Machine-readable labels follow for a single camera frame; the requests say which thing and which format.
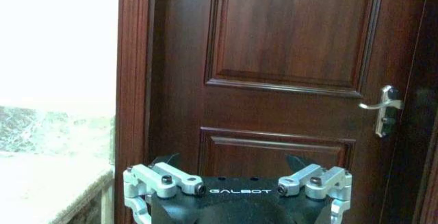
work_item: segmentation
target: door lever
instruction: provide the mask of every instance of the door lever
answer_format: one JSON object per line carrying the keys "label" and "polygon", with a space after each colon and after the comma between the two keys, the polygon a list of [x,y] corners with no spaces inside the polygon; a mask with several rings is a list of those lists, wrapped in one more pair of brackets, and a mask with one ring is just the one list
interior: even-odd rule
{"label": "door lever", "polygon": [[396,123],[396,109],[403,109],[403,101],[398,99],[398,89],[392,86],[382,88],[380,103],[376,105],[359,104],[359,107],[366,110],[378,110],[375,122],[375,134],[382,138],[387,136],[394,129]]}
{"label": "door lever", "polygon": [[366,110],[378,110],[384,107],[394,107],[395,109],[400,110],[400,109],[403,109],[403,101],[390,99],[386,102],[379,103],[378,105],[359,104],[359,107]]}

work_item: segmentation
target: silver door handle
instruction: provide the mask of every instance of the silver door handle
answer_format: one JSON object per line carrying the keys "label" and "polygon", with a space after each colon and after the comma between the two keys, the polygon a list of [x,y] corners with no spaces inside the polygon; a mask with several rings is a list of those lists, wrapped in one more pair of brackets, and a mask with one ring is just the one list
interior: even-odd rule
{"label": "silver door handle", "polygon": [[395,87],[382,88],[380,103],[376,105],[359,104],[366,110],[378,110],[375,122],[375,134],[380,138],[391,134],[396,124],[396,109],[403,109],[403,101],[399,100],[399,93]]}
{"label": "silver door handle", "polygon": [[366,105],[359,104],[359,107],[366,110],[378,110],[384,107],[394,107],[398,110],[403,109],[403,101],[402,100],[387,100],[383,103],[379,103],[378,105]]}

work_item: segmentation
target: marble surface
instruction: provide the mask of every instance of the marble surface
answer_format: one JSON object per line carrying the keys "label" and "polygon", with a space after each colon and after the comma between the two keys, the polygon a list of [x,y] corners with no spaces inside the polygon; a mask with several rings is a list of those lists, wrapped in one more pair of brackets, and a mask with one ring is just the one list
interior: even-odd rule
{"label": "marble surface", "polygon": [[0,152],[0,223],[67,223],[113,179],[91,157]]}

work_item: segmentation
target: reddish-brown wood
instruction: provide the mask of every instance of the reddish-brown wood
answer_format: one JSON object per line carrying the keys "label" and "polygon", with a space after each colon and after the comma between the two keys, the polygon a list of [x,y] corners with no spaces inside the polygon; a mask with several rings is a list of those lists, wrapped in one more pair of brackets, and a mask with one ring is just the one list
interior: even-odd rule
{"label": "reddish-brown wood", "polygon": [[[179,152],[192,173],[262,169],[264,176],[270,163],[284,172],[272,160],[283,154],[253,144],[279,143],[282,153],[306,148],[315,160],[352,171],[346,222],[378,223],[394,140],[375,137],[376,114],[358,104],[378,103],[387,84],[406,91],[423,0],[156,0],[155,6],[149,160]],[[275,136],[248,138],[253,133]]]}
{"label": "reddish-brown wood", "polygon": [[383,223],[438,222],[438,0],[423,8]]}
{"label": "reddish-brown wood", "polygon": [[[287,155],[312,158],[326,167],[350,166],[354,140],[201,128],[201,175],[278,177],[290,175]],[[260,158],[268,161],[260,164]]]}
{"label": "reddish-brown wood", "polygon": [[119,0],[115,220],[132,223],[124,207],[123,171],[147,156],[148,0]]}
{"label": "reddish-brown wood", "polygon": [[212,0],[209,83],[358,91],[371,2]]}
{"label": "reddish-brown wood", "polygon": [[430,154],[432,155],[430,167],[426,167],[424,175],[427,179],[426,194],[420,208],[419,223],[438,223],[438,116],[435,116],[435,124],[432,128],[432,138],[430,142]]}

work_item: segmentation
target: bolt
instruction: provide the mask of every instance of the bolt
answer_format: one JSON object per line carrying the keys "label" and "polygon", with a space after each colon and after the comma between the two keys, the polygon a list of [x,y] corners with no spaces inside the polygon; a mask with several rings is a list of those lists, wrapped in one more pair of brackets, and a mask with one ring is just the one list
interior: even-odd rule
{"label": "bolt", "polygon": [[164,175],[164,176],[161,177],[161,183],[163,183],[164,185],[169,185],[169,184],[172,183],[172,177],[171,177],[169,175]]}
{"label": "bolt", "polygon": [[287,188],[283,185],[279,185],[276,191],[279,192],[280,196],[284,196],[287,194]]}
{"label": "bolt", "polygon": [[199,184],[199,185],[196,186],[196,188],[195,188],[195,194],[196,194],[197,196],[201,196],[201,195],[205,194],[205,191],[207,191],[205,186],[204,186],[203,184]]}
{"label": "bolt", "polygon": [[319,177],[311,177],[310,178],[310,183],[320,187],[320,185],[322,185],[320,178]]}

